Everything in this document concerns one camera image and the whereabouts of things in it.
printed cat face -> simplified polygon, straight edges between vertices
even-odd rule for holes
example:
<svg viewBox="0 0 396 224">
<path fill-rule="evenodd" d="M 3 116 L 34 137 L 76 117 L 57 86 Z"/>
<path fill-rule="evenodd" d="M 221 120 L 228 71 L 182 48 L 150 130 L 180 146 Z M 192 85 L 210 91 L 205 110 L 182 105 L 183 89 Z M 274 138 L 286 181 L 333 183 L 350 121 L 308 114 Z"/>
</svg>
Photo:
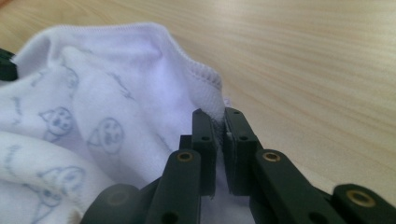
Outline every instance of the printed cat face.
<svg viewBox="0 0 396 224">
<path fill-rule="evenodd" d="M 104 119 L 99 124 L 98 134 L 102 148 L 107 153 L 117 153 L 120 150 L 124 138 L 124 132 L 116 120 Z"/>
<path fill-rule="evenodd" d="M 49 207 L 54 207 L 57 206 L 61 202 L 61 195 L 57 193 L 52 193 L 51 191 L 47 189 L 41 189 L 37 193 L 38 197 L 40 198 L 40 201 Z"/>
<path fill-rule="evenodd" d="M 61 136 L 72 129 L 72 115 L 63 107 L 42 113 L 41 117 L 47 122 L 48 131 L 52 134 Z"/>
<path fill-rule="evenodd" d="M 62 186 L 62 192 L 68 194 L 77 191 L 83 181 L 85 173 L 79 167 L 67 167 L 59 173 L 58 181 Z"/>
</svg>

black mechanical part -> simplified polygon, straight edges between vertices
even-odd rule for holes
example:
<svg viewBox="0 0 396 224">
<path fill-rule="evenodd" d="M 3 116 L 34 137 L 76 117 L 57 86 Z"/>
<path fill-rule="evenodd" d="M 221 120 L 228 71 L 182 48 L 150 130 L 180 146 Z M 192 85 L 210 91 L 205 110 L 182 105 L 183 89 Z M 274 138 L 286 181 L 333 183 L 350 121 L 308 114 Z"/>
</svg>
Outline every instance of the black mechanical part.
<svg viewBox="0 0 396 224">
<path fill-rule="evenodd" d="M 139 190 L 131 185 L 113 185 L 99 194 L 80 224 L 126 224 L 134 220 Z"/>
<path fill-rule="evenodd" d="M 345 223 L 281 152 L 258 150 L 253 170 L 279 224 Z"/>
<path fill-rule="evenodd" d="M 261 144 L 239 110 L 225 109 L 225 128 L 223 154 L 229 190 L 233 195 L 248 196 L 255 183 L 250 164 Z"/>
<path fill-rule="evenodd" d="M 131 211 L 134 217 L 132 224 L 145 223 L 147 214 L 149 212 L 149 208 L 151 206 L 151 201 L 154 198 L 154 194 L 158 187 L 158 184 L 160 183 L 160 180 L 161 179 L 158 178 L 140 190 L 138 202 L 137 202 L 138 206 L 133 211 Z"/>
<path fill-rule="evenodd" d="M 201 156 L 190 149 L 171 154 L 155 191 L 146 224 L 200 223 Z"/>
<path fill-rule="evenodd" d="M 202 109 L 192 113 L 191 148 L 201 155 L 201 195 L 213 196 L 216 190 L 217 149 L 212 119 Z"/>
<path fill-rule="evenodd" d="M 275 212 L 271 204 L 265 198 L 259 184 L 253 185 L 249 198 L 249 208 L 254 221 L 257 224 L 278 224 Z"/>
<path fill-rule="evenodd" d="M 192 136 L 191 135 L 181 135 L 180 142 L 178 144 L 178 149 L 192 149 L 191 145 Z"/>
<path fill-rule="evenodd" d="M 13 53 L 0 49 L 0 80 L 14 81 L 18 79 L 17 65 L 11 62 Z"/>
<path fill-rule="evenodd" d="M 396 223 L 396 208 L 359 185 L 337 186 L 332 194 L 332 206 L 348 223 Z"/>
</svg>

white cloth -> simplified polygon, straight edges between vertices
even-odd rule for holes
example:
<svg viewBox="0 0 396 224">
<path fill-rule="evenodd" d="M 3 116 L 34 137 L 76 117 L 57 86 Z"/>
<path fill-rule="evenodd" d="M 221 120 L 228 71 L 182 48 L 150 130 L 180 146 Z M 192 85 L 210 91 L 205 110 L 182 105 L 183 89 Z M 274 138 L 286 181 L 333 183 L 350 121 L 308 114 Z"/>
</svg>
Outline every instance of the white cloth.
<svg viewBox="0 0 396 224">
<path fill-rule="evenodd" d="M 158 24 L 52 27 L 13 62 L 20 79 L 0 83 L 2 224 L 79 223 L 106 187 L 159 177 L 193 110 L 222 123 L 219 75 Z M 253 223 L 221 163 L 202 223 Z"/>
</svg>

wooden table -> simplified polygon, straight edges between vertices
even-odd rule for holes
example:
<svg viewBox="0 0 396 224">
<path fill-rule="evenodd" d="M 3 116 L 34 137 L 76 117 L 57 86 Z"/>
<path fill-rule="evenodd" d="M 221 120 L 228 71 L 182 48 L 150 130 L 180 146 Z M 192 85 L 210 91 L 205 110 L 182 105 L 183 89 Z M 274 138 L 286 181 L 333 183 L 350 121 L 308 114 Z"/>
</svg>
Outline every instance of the wooden table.
<svg viewBox="0 0 396 224">
<path fill-rule="evenodd" d="M 395 1 L 7 0 L 0 47 L 59 23 L 137 21 L 220 72 L 262 144 L 313 185 L 356 183 L 396 205 Z"/>
</svg>

